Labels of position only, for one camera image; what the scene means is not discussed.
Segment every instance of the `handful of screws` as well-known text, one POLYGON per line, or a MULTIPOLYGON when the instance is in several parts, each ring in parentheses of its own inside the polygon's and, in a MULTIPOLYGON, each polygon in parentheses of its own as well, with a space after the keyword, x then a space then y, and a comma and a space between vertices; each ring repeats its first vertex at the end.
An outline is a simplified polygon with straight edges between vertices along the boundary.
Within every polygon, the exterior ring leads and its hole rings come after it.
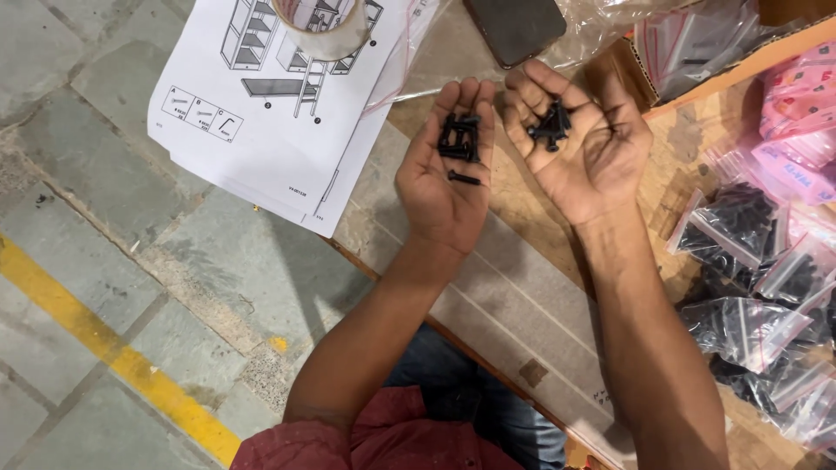
MULTIPOLYGON (((438 138, 438 153, 445 158, 463 160, 467 163, 480 163, 479 159, 479 123, 482 122, 480 115, 463 115, 456 120, 456 113, 450 113, 444 119, 444 128, 441 129, 441 137, 438 138), (451 145, 450 134, 456 133, 456 140, 451 145)), ((478 178, 462 175, 450 170, 447 178, 453 181, 462 181, 467 184, 479 186, 482 182, 478 178)))
POLYGON ((558 140, 567 139, 566 131, 572 129, 572 122, 569 120, 569 113, 563 107, 563 101, 557 98, 546 111, 546 115, 540 120, 540 125, 530 125, 528 135, 537 140, 547 137, 546 151, 556 152, 560 150, 558 140))

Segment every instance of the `left hand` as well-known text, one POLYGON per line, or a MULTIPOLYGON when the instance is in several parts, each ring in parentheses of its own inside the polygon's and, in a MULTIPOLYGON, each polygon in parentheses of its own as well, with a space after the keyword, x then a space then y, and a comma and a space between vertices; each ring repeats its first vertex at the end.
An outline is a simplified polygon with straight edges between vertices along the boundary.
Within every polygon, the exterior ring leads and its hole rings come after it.
POLYGON ((472 77, 461 83, 450 82, 441 89, 424 127, 410 143, 395 176, 410 221, 411 238, 452 248, 462 257, 473 251, 491 195, 495 93, 493 82, 479 83, 472 77), (441 127, 450 113, 482 117, 478 146, 481 163, 452 160, 438 154, 441 127), (474 186, 449 181, 449 170, 478 178, 482 184, 474 186))

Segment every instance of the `cardboard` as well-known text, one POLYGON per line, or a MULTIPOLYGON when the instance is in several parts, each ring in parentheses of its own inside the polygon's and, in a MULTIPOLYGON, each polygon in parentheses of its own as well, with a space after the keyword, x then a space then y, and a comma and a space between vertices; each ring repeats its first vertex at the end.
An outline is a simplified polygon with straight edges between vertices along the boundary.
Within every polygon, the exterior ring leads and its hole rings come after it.
POLYGON ((726 67, 675 100, 660 102, 659 94, 639 61, 632 40, 628 38, 619 39, 591 60, 584 67, 586 79, 591 89, 597 89, 603 85, 608 73, 615 72, 635 98, 642 115, 649 118, 726 89, 836 36, 834 0, 761 0, 761 15, 763 24, 785 24, 795 18, 805 18, 809 23, 804 28, 759 46, 736 64, 726 67))

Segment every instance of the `red shirt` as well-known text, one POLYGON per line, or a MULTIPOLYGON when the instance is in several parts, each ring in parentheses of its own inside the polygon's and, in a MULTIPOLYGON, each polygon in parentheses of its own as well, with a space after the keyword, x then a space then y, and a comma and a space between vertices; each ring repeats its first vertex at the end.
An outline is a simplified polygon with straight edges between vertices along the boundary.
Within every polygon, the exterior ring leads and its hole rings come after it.
POLYGON ((279 424, 242 442, 230 470, 522 470, 470 423, 425 414, 419 387, 382 388, 350 441, 319 421, 279 424))

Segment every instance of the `black phone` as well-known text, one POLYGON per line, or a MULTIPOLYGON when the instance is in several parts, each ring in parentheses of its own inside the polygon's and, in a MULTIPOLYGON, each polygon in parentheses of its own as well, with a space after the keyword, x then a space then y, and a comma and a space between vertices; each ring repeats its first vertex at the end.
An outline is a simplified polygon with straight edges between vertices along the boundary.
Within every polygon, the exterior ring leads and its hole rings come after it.
POLYGON ((464 0, 493 57, 511 69, 540 54, 566 33, 554 0, 464 0))

